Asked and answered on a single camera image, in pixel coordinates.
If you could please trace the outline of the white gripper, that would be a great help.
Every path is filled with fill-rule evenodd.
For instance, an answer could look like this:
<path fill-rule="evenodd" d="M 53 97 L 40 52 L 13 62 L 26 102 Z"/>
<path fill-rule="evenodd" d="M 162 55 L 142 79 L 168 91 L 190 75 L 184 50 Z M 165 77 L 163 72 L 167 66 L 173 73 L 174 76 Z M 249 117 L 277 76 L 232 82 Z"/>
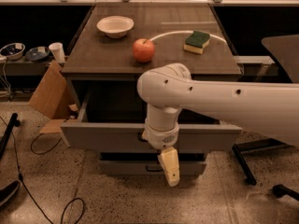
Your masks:
<path fill-rule="evenodd" d="M 142 138 L 149 142 L 155 149 L 162 149 L 158 155 L 158 161 L 164 170 L 164 175 L 170 187 L 174 187 L 180 180 L 178 151 L 172 146 L 178 140 L 178 124 L 169 131 L 157 131 L 145 121 L 145 129 Z"/>

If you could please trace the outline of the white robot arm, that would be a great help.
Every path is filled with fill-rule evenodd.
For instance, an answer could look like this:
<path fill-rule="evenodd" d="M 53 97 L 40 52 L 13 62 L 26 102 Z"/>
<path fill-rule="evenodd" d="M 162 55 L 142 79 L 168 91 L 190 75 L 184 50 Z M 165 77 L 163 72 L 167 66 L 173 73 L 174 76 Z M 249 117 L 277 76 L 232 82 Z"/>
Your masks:
<path fill-rule="evenodd" d="M 179 182 L 178 116 L 183 109 L 299 146 L 299 85 L 197 81 L 181 63 L 151 69 L 137 81 L 147 103 L 142 137 L 161 154 L 168 185 Z"/>

